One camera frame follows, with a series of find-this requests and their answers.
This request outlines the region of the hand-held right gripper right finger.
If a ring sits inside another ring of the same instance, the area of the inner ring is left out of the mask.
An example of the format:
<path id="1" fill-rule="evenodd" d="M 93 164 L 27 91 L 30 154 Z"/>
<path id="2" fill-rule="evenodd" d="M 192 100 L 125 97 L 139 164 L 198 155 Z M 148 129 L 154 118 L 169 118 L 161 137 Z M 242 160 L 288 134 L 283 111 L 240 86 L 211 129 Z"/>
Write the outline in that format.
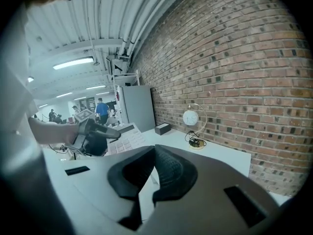
<path id="1" fill-rule="evenodd" d="M 279 206 L 228 164 L 185 150 L 155 146 L 160 189 L 143 235 L 259 235 Z"/>

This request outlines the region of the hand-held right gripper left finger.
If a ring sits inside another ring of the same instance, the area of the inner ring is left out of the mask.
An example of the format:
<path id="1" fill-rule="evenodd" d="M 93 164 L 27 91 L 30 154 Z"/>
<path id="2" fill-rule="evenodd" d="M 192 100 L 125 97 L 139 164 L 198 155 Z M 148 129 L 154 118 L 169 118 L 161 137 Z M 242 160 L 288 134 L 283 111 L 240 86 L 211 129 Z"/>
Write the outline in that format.
<path id="1" fill-rule="evenodd" d="M 119 197 L 108 181 L 113 164 L 151 146 L 76 161 L 60 161 L 55 153 L 47 153 L 47 170 L 54 190 L 70 219 L 76 235 L 154 235 L 155 221 L 147 218 L 132 230 L 120 224 L 130 217 L 134 202 Z"/>

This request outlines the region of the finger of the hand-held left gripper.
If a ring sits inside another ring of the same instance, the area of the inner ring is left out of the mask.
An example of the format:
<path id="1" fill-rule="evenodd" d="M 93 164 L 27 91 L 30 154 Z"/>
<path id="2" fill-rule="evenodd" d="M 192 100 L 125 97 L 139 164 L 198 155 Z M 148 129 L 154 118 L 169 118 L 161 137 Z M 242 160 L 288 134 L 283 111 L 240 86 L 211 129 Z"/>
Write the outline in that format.
<path id="1" fill-rule="evenodd" d="M 88 118 L 84 121 L 85 134 L 99 136 L 106 139 L 118 139 L 121 133 L 115 129 L 108 128 L 95 122 L 94 119 Z"/>
<path id="2" fill-rule="evenodd" d="M 82 148 L 87 156 L 104 156 L 108 148 L 107 139 L 102 133 L 91 131 L 85 136 Z"/>

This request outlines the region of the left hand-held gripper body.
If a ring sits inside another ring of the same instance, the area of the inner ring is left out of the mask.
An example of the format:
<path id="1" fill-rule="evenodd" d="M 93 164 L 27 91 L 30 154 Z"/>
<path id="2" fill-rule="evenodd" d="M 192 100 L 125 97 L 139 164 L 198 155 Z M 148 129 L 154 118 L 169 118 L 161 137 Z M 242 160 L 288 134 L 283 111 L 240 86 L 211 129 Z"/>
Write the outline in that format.
<path id="1" fill-rule="evenodd" d="M 87 145 L 89 141 L 87 136 L 92 130 L 93 124 L 95 124 L 94 114 L 90 110 L 86 109 L 75 115 L 75 119 L 78 121 L 78 134 L 74 139 L 73 144 L 70 146 L 70 149 L 82 156 L 90 156 L 89 149 Z"/>

